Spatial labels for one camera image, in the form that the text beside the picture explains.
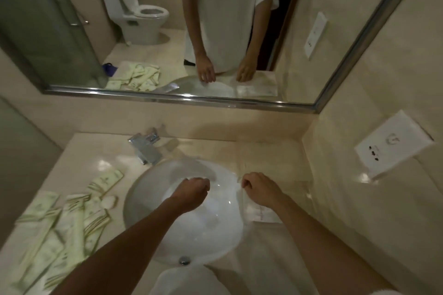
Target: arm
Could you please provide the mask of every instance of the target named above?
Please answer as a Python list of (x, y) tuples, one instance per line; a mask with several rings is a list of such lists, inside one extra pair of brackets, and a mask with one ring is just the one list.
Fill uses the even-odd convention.
[(194, 48), (195, 66), (198, 77), (202, 82), (214, 82), (214, 67), (206, 55), (206, 50), (203, 46), (200, 16), (198, 14), (198, 0), (183, 0), (183, 13), (185, 15), (186, 27), (189, 32), (192, 47)]
[(256, 203), (271, 208), (287, 227), (321, 295), (368, 295), (395, 290), (357, 253), (300, 208), (262, 173), (246, 174), (242, 187)]
[(184, 180), (149, 216), (108, 242), (83, 262), (53, 295), (130, 295), (152, 255), (178, 216), (205, 200), (208, 179)]
[(268, 30), (269, 18), (271, 17), (272, 0), (263, 0), (255, 7), (254, 25), (252, 37), (246, 56), (241, 61), (237, 72), (237, 81), (247, 82), (252, 80), (257, 71), (257, 60), (260, 48)]

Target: white toilet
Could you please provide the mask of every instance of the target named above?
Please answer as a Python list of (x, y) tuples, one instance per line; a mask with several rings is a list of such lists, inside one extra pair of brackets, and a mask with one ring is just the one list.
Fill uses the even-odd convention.
[(121, 27), (126, 42), (157, 44), (160, 27), (169, 12), (159, 6), (139, 5), (138, 0), (104, 0), (109, 18)]

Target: chrome faucet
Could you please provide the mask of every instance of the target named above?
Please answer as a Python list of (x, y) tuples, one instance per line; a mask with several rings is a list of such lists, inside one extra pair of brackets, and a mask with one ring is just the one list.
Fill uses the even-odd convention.
[(156, 129), (148, 135), (141, 135), (140, 133), (128, 139), (129, 143), (136, 149), (136, 155), (142, 164), (157, 164), (162, 154), (154, 147), (154, 143), (160, 140)]

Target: person's left hand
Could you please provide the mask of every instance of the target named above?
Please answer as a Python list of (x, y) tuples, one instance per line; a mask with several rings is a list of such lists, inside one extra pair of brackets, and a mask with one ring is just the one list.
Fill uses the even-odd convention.
[(192, 211), (199, 207), (210, 189), (210, 182), (208, 179), (202, 179), (196, 177), (193, 179), (184, 179), (171, 197), (175, 200), (175, 203), (180, 210), (180, 213)]
[(241, 61), (240, 66), (238, 67), (238, 82), (247, 82), (252, 80), (255, 72), (257, 71), (257, 60), (257, 56), (246, 54), (245, 58), (243, 58), (243, 61)]

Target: metal mirror frame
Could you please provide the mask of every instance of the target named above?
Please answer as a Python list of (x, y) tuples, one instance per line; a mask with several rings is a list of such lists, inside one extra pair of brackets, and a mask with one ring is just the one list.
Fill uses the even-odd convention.
[(0, 32), (0, 47), (13, 60), (17, 67), (36, 86), (42, 94), (66, 95), (77, 97), (109, 98), (139, 102), (180, 103), (197, 106), (227, 107), (239, 109), (258, 109), (280, 112), (320, 113), (329, 102), (335, 91), (340, 87), (346, 76), (351, 72), (357, 61), (369, 47), (380, 29), (394, 12), (402, 0), (381, 0), (368, 22), (360, 31), (348, 52), (329, 78), (315, 103), (266, 102), (253, 99), (234, 99), (222, 97), (197, 97), (185, 95), (150, 94), (126, 91), (109, 91), (74, 86), (57, 86), (47, 84), (41, 79), (28, 60), (19, 52), (14, 44)]

